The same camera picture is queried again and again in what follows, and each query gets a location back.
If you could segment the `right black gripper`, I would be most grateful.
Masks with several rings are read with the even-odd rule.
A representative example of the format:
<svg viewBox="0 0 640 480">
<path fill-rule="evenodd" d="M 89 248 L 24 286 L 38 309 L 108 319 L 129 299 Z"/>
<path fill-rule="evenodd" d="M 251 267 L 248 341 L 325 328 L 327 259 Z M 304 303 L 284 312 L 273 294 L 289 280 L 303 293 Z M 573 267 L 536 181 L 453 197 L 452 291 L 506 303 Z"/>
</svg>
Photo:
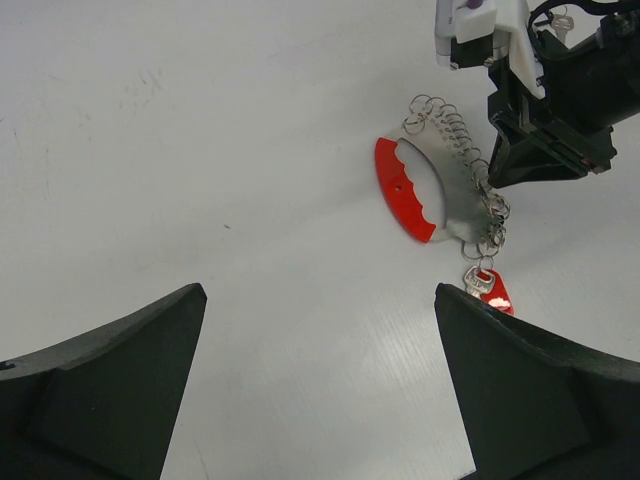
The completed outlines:
<svg viewBox="0 0 640 480">
<path fill-rule="evenodd" d="M 528 30 L 543 66 L 546 96 L 534 98 L 508 66 L 490 69 L 497 91 L 488 113 L 498 132 L 489 184 L 576 180 L 611 168 L 618 122 L 618 34 L 598 29 L 568 48 L 549 31 Z"/>
</svg>

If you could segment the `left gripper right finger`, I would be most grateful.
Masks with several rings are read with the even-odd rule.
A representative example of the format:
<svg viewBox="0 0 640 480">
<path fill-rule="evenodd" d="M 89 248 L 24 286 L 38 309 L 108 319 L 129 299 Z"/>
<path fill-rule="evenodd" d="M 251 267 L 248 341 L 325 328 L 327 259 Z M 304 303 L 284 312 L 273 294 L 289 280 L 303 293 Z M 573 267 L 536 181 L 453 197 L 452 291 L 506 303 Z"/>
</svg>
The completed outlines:
<svg viewBox="0 0 640 480">
<path fill-rule="evenodd" d="M 639 365 L 441 284 L 435 313 L 472 479 L 636 479 Z"/>
</svg>

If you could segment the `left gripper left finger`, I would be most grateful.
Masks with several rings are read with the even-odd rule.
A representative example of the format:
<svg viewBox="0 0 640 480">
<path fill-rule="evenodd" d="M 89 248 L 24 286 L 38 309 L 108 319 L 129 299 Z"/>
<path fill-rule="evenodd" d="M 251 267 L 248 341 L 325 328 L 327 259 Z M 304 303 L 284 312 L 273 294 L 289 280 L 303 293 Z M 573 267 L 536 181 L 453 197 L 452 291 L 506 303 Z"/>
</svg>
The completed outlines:
<svg viewBox="0 0 640 480">
<path fill-rule="evenodd" d="M 207 303 L 186 285 L 1 364 L 4 479 L 158 479 Z"/>
</svg>

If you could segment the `red handled key organizer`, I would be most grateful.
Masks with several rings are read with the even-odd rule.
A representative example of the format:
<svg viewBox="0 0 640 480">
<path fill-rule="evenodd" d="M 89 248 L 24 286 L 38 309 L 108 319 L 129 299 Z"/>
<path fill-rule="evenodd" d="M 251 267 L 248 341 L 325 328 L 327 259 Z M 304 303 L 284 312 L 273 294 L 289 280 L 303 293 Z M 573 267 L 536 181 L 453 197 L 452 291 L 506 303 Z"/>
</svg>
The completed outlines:
<svg viewBox="0 0 640 480">
<path fill-rule="evenodd" d="M 398 155 L 402 144 L 419 153 L 435 176 L 444 207 L 441 224 L 426 216 L 416 181 Z M 491 260 L 500 253 L 511 206 L 489 185 L 489 162 L 454 104 L 441 97 L 415 96 L 401 126 L 377 139 L 374 166 L 392 215 L 414 240 L 428 244 L 454 239 L 470 261 Z"/>
</svg>

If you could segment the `red tag key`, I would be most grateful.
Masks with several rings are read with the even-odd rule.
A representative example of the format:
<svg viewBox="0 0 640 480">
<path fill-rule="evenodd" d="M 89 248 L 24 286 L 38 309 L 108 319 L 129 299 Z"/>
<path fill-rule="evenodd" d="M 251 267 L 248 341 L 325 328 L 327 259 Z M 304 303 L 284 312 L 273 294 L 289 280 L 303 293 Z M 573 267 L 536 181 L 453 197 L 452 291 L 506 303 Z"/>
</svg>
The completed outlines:
<svg viewBox="0 0 640 480">
<path fill-rule="evenodd" d="M 514 316 L 515 308 L 502 276 L 489 263 L 472 265 L 463 276 L 465 291 L 505 314 Z"/>
</svg>

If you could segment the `black tag key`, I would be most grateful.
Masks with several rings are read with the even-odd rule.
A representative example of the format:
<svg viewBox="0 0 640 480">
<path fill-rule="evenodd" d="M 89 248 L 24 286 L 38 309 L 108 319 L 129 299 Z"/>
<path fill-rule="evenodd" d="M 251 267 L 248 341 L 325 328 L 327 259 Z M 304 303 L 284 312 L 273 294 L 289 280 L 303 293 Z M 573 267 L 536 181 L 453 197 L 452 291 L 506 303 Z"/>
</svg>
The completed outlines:
<svg viewBox="0 0 640 480">
<path fill-rule="evenodd" d="M 550 28 L 563 45 L 566 45 L 567 35 L 575 26 L 574 19 L 569 15 L 566 5 L 543 7 L 539 12 L 532 11 L 530 20 L 536 28 Z"/>
</svg>

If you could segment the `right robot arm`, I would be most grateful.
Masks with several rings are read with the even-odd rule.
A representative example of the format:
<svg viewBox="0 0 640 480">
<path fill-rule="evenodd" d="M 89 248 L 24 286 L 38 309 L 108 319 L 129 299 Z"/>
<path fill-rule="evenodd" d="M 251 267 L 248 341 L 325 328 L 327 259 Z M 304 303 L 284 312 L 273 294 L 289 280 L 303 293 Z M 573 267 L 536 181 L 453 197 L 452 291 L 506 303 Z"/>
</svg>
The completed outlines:
<svg viewBox="0 0 640 480">
<path fill-rule="evenodd" d="M 572 48 L 542 30 L 555 20 L 557 1 L 526 18 L 526 40 L 542 72 L 537 99 L 515 73 L 509 54 L 489 69 L 496 90 L 488 118 L 498 132 L 488 182 L 495 188 L 527 182 L 575 180 L 610 169 L 617 151 L 615 124 L 639 112 L 639 4 L 579 1 L 599 28 Z"/>
</svg>

